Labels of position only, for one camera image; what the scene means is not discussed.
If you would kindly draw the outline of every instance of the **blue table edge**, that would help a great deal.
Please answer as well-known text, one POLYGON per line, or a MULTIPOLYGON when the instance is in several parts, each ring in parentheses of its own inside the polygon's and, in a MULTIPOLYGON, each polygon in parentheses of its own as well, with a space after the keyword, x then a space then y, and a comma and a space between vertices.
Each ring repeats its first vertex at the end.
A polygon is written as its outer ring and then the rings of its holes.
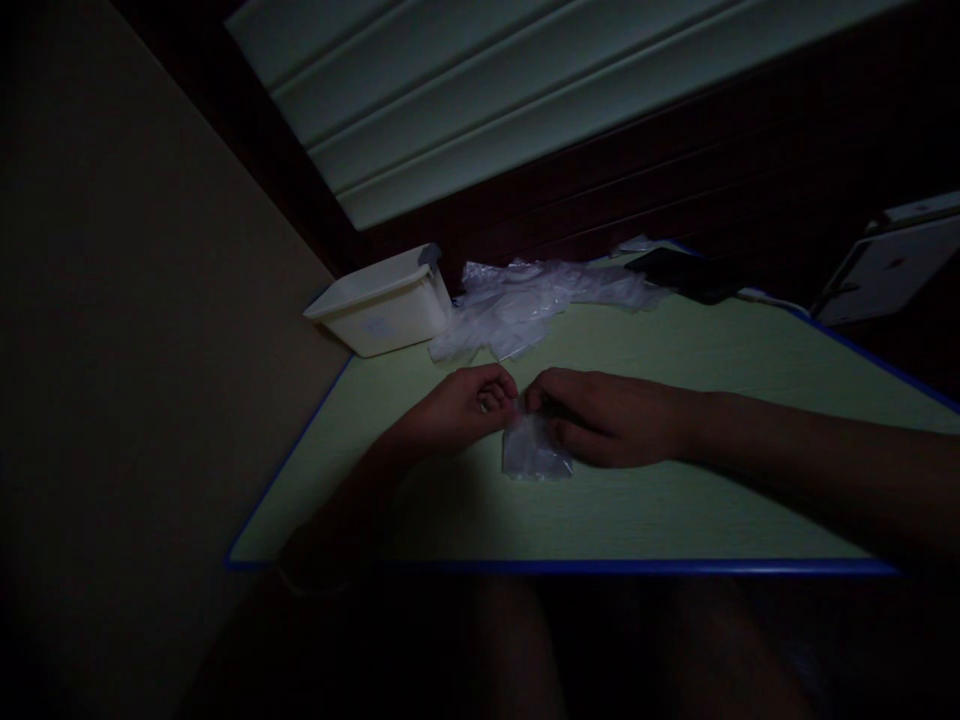
MULTIPOLYGON (((900 368, 895 367, 885 360, 881 360, 876 355, 857 345, 852 340, 843 337, 839 333, 831 330, 814 318, 808 317, 798 310, 786 309, 796 318, 799 318, 807 325, 816 328, 836 342, 844 345, 864 359, 870 361, 881 370, 885 370, 897 379, 919 390, 927 397, 935 400, 953 412, 960 414, 960 403, 957 403, 946 395, 937 392, 925 383, 920 382, 912 375, 909 375, 900 368)), ((330 393, 340 382, 340 378, 350 365, 350 361, 355 356, 350 355, 347 361, 340 368, 337 377, 334 379, 330 388, 327 390, 317 409, 310 416, 310 420, 304 426, 296 442, 290 448, 290 451, 283 458, 280 467, 274 474, 273 479, 267 484, 257 504, 247 516, 236 534, 233 542, 230 543, 230 550, 224 558, 224 566, 228 570, 264 570, 273 565, 272 561, 247 561, 233 560, 234 548, 246 531, 250 521, 253 520, 260 504, 270 492, 270 488, 276 482, 283 468, 286 467, 290 457, 296 451, 297 446, 306 434, 307 430, 313 424, 317 414, 323 408, 323 404, 330 397, 330 393)), ((390 562, 386 567, 395 570, 410 572, 442 572, 442 573, 496 573, 501 575, 555 575, 555 574, 638 574, 638 575, 892 575, 897 570, 882 560, 876 558, 821 558, 821 559, 750 559, 750 560, 450 560, 436 562, 390 562)))

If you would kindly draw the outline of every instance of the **left hand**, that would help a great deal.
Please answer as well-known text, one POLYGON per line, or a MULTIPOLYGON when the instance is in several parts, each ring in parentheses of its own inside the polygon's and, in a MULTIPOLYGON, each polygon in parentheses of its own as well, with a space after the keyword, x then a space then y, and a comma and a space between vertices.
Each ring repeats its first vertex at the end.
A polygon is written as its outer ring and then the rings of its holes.
POLYGON ((420 453, 456 454, 516 416, 517 384, 492 363, 447 375, 387 431, 420 453))

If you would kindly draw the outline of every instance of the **table top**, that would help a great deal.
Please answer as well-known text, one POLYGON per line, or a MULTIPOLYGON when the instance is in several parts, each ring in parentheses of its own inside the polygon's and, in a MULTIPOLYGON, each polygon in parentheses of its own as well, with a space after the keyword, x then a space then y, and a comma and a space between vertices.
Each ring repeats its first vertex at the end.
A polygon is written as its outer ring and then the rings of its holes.
MULTIPOLYGON (((600 264, 623 263, 635 256, 600 264)), ((491 362, 481 351, 473 364, 491 362)), ((526 387, 551 366, 727 390, 833 415, 960 432, 956 406, 825 328, 779 308, 679 296, 651 312, 572 305, 506 368, 526 387)), ((235 568, 272 561, 373 440, 449 372, 426 344, 354 357, 234 542, 235 568)), ((574 465, 557 482, 501 473, 501 434, 418 466, 396 502, 386 558, 496 572, 880 573, 815 522, 712 470, 680 462, 574 465)))

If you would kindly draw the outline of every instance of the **wrist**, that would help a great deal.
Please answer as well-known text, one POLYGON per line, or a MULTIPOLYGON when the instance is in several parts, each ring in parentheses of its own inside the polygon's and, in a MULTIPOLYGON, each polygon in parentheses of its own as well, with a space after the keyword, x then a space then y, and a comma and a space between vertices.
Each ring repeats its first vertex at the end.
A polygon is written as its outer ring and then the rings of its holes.
POLYGON ((716 432, 724 422, 724 405, 730 393, 696 392, 691 396, 681 422, 681 452, 678 460, 709 462, 716 432))
POLYGON ((418 435, 400 418, 377 438, 370 452, 393 467, 409 470, 432 452, 418 435))

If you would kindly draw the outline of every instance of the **plastic bag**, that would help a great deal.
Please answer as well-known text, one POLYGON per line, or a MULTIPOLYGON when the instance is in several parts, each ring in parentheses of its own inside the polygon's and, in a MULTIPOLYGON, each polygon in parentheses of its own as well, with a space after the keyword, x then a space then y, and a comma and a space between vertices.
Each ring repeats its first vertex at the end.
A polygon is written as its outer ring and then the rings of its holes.
POLYGON ((499 361, 516 359, 547 336, 550 319, 572 302, 651 310, 671 293, 647 284, 642 273, 562 260, 514 260, 505 268, 468 262, 463 287, 449 327, 430 342, 434 362, 472 357, 484 346, 499 361))
POLYGON ((503 431, 503 472, 514 480, 560 480, 573 476, 573 458, 554 445, 547 432, 549 418, 524 414, 514 401, 519 419, 503 431))
POLYGON ((652 250, 656 243, 646 235, 637 235, 626 242, 622 242, 610 251, 610 257, 620 257, 628 252, 646 252, 652 250))

